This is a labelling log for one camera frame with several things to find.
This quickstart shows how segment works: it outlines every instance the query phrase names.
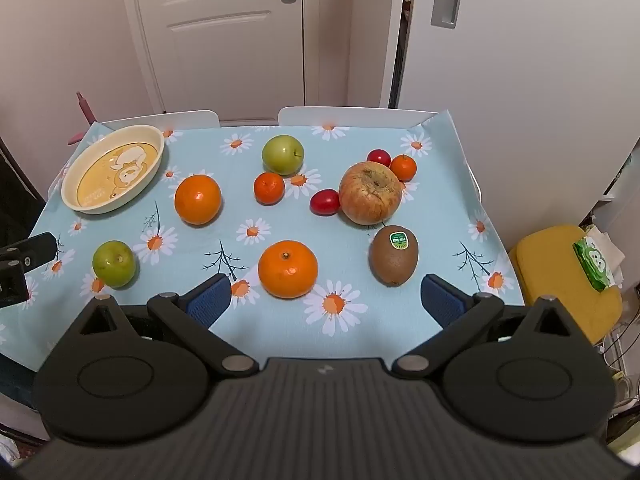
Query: red apple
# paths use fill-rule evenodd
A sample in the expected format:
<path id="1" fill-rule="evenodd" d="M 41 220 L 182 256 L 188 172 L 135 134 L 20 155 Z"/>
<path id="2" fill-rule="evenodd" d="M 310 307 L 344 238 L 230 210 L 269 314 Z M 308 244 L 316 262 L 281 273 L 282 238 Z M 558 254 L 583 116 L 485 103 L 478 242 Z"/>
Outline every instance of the red apple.
<path id="1" fill-rule="evenodd" d="M 311 197 L 311 211 L 320 216 L 334 215 L 340 209 L 340 199 L 335 189 L 323 189 Z"/>
<path id="2" fill-rule="evenodd" d="M 359 162 L 344 174 L 338 197 L 342 211 L 351 221 L 373 225 L 396 212 L 402 198 L 402 185 L 386 166 Z"/>
<path id="3" fill-rule="evenodd" d="M 385 150 L 373 150 L 367 155 L 367 160 L 370 162 L 377 162 L 383 166 L 389 167 L 391 165 L 391 155 Z"/>

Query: orange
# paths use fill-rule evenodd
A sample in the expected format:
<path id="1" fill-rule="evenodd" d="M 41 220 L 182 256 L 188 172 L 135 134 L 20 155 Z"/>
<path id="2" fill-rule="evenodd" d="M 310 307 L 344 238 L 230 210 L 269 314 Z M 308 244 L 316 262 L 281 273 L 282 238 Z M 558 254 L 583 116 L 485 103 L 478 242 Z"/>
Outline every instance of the orange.
<path id="1" fill-rule="evenodd" d="M 206 224 L 218 214 L 221 204 L 218 183 L 207 175 L 188 176 L 175 192 L 175 210 L 187 224 Z"/>
<path id="2" fill-rule="evenodd" d="M 283 240 L 262 253 L 258 277 L 269 294 L 290 300 L 304 296 L 314 286 L 318 260 L 305 244 Z"/>
<path id="3" fill-rule="evenodd" d="M 398 155 L 391 161 L 389 169 L 394 172 L 398 180 L 407 182 L 415 176 L 418 167 L 409 155 Z"/>
<path id="4" fill-rule="evenodd" d="M 275 204 L 284 195 L 284 179 L 277 173 L 259 175 L 254 181 L 254 195 L 262 204 Z"/>

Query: green apple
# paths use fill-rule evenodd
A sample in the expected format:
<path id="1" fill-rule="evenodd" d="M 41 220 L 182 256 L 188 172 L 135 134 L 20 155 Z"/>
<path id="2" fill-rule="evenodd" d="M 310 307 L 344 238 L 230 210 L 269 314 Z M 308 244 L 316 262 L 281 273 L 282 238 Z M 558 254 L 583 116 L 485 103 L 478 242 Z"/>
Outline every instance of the green apple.
<path id="1" fill-rule="evenodd" d="M 270 139 L 262 149 L 262 161 L 273 173 L 290 175 L 302 166 L 305 149 L 300 141 L 290 135 L 279 135 Z"/>
<path id="2" fill-rule="evenodd" d="M 98 247 L 92 265 L 96 277 L 112 288 L 127 285 L 136 273 L 136 257 L 127 244 L 117 240 Z"/>

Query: yellow stool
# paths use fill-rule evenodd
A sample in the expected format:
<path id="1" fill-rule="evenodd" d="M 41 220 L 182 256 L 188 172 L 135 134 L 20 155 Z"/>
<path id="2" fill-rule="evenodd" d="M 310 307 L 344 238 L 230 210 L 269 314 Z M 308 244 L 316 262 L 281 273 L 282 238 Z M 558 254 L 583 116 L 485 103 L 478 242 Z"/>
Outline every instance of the yellow stool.
<path id="1" fill-rule="evenodd" d="M 551 294 L 574 317 L 591 343 L 597 343 L 618 322 L 622 297 L 616 286 L 595 290 L 580 266 L 572 244 L 584 237 L 575 225 L 559 225 L 533 233 L 509 253 L 524 301 Z"/>

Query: green package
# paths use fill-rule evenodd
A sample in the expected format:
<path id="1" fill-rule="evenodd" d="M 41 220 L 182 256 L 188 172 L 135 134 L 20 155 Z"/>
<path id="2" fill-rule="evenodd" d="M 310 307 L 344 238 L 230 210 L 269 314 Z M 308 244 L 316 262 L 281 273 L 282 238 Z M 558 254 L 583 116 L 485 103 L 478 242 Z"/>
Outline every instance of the green package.
<path id="1" fill-rule="evenodd" d="M 578 240 L 574 244 L 574 251 L 593 288 L 602 292 L 608 286 L 615 285 L 613 274 L 593 238 L 585 236 Z"/>

